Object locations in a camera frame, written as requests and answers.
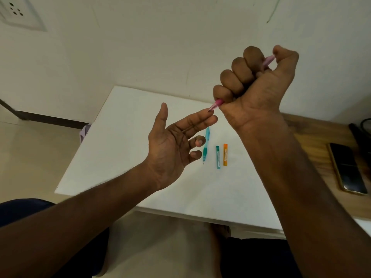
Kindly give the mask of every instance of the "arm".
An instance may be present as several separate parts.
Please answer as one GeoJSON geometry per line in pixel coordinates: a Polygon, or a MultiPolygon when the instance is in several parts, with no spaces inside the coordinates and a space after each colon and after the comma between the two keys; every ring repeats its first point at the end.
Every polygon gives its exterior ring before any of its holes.
{"type": "Polygon", "coordinates": [[[233,72],[222,73],[214,96],[229,99],[220,109],[255,165],[303,276],[370,277],[371,238],[332,195],[279,112],[299,56],[280,46],[273,53],[276,70],[264,70],[261,51],[247,48],[233,72]],[[242,83],[253,84],[244,93],[242,83]]]}
{"type": "Polygon", "coordinates": [[[3,277],[50,277],[115,220],[157,190],[173,183],[185,166],[200,159],[190,150],[205,142],[198,131],[216,123],[207,109],[165,128],[162,104],[149,134],[147,158],[113,180],[0,228],[3,277]]]}

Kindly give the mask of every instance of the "black cable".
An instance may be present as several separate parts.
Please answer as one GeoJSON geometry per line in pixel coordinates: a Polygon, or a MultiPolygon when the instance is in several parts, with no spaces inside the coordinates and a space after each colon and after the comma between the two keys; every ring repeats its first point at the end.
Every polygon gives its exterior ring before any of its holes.
{"type": "Polygon", "coordinates": [[[362,131],[363,131],[363,132],[364,132],[368,137],[371,137],[371,133],[365,129],[365,127],[363,126],[363,124],[364,124],[365,122],[367,122],[367,121],[370,121],[370,120],[371,120],[371,118],[364,119],[364,120],[361,122],[361,124],[359,125],[359,127],[361,128],[361,130],[362,130],[362,131]]]}

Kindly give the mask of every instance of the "open palm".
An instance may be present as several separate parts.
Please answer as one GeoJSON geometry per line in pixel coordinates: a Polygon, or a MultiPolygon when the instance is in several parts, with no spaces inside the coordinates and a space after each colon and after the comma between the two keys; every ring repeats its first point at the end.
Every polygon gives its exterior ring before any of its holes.
{"type": "Polygon", "coordinates": [[[213,115],[214,112],[207,110],[188,115],[166,127],[168,109],[166,103],[161,104],[160,112],[148,135],[149,151],[146,159],[158,189],[172,184],[189,163],[202,157],[201,151],[190,150],[202,146],[205,138],[196,136],[191,139],[191,137],[218,121],[213,115]]]}

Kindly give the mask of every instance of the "white table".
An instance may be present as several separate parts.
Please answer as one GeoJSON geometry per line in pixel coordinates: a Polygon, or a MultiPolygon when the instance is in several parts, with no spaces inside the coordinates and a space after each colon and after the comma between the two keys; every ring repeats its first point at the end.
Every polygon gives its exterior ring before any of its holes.
{"type": "MultiPolygon", "coordinates": [[[[88,135],[77,150],[56,193],[76,195],[142,162],[148,133],[161,103],[169,109],[168,125],[209,107],[209,103],[114,87],[88,135]]],[[[205,164],[196,161],[171,186],[143,200],[137,210],[282,233],[269,196],[238,135],[223,114],[210,128],[205,164]],[[228,144],[228,166],[216,169],[215,146],[228,144]]],[[[371,222],[357,220],[371,234],[371,222]]]]}

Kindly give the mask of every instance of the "hand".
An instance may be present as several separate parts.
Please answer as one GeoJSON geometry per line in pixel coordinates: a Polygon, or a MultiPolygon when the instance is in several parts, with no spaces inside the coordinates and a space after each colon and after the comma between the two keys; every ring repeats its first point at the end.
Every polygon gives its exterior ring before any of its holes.
{"type": "Polygon", "coordinates": [[[214,99],[225,101],[220,110],[237,132],[253,120],[281,115],[279,105],[294,79],[299,54],[281,46],[275,46],[273,54],[278,65],[272,71],[263,67],[265,57],[260,49],[246,48],[243,57],[233,60],[232,71],[220,74],[222,86],[214,87],[214,99]]]}
{"type": "Polygon", "coordinates": [[[165,128],[168,109],[166,103],[161,104],[148,135],[149,151],[144,161],[158,190],[168,187],[180,177],[188,164],[202,157],[201,151],[190,153],[190,150],[201,147],[205,137],[190,138],[218,121],[214,112],[207,110],[188,115],[165,128]]]}

